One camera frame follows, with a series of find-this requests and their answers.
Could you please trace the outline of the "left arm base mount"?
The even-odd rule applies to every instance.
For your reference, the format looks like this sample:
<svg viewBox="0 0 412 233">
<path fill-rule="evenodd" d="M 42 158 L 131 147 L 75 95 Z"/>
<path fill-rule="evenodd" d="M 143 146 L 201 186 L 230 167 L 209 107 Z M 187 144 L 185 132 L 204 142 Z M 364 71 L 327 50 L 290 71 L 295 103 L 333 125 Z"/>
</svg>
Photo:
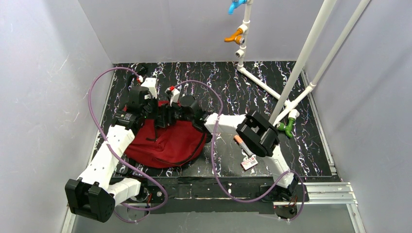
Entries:
<svg viewBox="0 0 412 233">
<path fill-rule="evenodd" d="M 149 214 L 162 207 L 165 201 L 164 192 L 148 181 L 142 181 L 139 193 L 131 198 L 133 203 L 136 203 L 138 208 L 144 208 L 142 219 L 149 216 Z"/>
</svg>

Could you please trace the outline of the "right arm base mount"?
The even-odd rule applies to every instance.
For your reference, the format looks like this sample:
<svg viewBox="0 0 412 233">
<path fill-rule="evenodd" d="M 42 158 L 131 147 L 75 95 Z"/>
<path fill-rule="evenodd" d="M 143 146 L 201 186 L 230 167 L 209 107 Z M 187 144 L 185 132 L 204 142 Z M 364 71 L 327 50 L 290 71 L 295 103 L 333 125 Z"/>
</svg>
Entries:
<svg viewBox="0 0 412 233">
<path fill-rule="evenodd" d="M 298 205 L 301 205 L 302 202 L 306 203 L 309 201 L 309 192 L 307 187 L 300 183 L 291 193 L 288 189 L 275 186 L 270 193 L 260 201 L 263 203 L 272 202 L 277 217 L 284 220 L 292 220 L 298 216 Z"/>
</svg>

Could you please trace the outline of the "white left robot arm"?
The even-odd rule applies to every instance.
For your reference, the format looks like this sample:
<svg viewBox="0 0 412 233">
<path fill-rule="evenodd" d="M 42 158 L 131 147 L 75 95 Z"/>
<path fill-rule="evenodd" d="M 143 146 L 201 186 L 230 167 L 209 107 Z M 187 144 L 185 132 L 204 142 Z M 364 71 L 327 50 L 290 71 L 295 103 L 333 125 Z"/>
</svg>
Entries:
<svg viewBox="0 0 412 233">
<path fill-rule="evenodd" d="M 104 142 L 87 168 L 77 179 L 69 179 L 65 193 L 71 213 L 99 222 L 107 222 L 118 205 L 142 194 L 142 182 L 122 178 L 111 184 L 110 180 L 121 156 L 131 145 L 144 120 L 157 107 L 157 89 L 154 86 L 134 86 L 124 107 L 115 113 Z"/>
</svg>

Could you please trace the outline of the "red student backpack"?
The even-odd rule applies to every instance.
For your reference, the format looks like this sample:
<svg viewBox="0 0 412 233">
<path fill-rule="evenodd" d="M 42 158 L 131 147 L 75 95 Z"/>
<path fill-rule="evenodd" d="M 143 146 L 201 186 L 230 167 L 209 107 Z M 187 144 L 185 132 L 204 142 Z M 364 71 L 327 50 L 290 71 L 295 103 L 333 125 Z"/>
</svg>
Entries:
<svg viewBox="0 0 412 233">
<path fill-rule="evenodd" d="M 197 131 L 187 121 L 157 127 L 156 117 L 145 119 L 143 126 L 133 131 L 135 138 L 125 150 L 127 158 L 153 168 L 182 166 L 196 159 L 211 141 L 211 134 Z"/>
</svg>

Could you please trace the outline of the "red white eraser box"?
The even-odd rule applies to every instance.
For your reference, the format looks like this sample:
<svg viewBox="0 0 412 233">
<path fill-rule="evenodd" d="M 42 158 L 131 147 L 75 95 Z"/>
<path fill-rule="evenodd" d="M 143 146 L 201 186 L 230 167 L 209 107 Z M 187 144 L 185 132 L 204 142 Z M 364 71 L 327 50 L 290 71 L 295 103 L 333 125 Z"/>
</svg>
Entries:
<svg viewBox="0 0 412 233">
<path fill-rule="evenodd" d="M 244 161 L 241 162 L 241 167 L 243 168 L 243 170 L 249 170 L 251 168 L 253 168 L 254 166 L 256 166 L 258 164 L 258 161 L 256 160 L 255 157 L 250 157 Z"/>
</svg>

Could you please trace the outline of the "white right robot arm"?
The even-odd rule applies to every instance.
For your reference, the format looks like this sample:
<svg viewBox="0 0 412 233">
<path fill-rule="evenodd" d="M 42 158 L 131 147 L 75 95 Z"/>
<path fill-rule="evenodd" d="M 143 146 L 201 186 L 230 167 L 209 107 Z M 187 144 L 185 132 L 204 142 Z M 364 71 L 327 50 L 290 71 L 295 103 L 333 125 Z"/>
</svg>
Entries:
<svg viewBox="0 0 412 233">
<path fill-rule="evenodd" d="M 160 105 L 156 119 L 160 126 L 171 126 L 179 120 L 189 122 L 192 128 L 203 133 L 239 136 L 253 155 L 263 159 L 277 186 L 289 190 L 297 186 L 298 179 L 282 155 L 277 130 L 259 112 L 219 115 L 203 110 L 191 95 L 181 97 L 179 103 Z"/>
</svg>

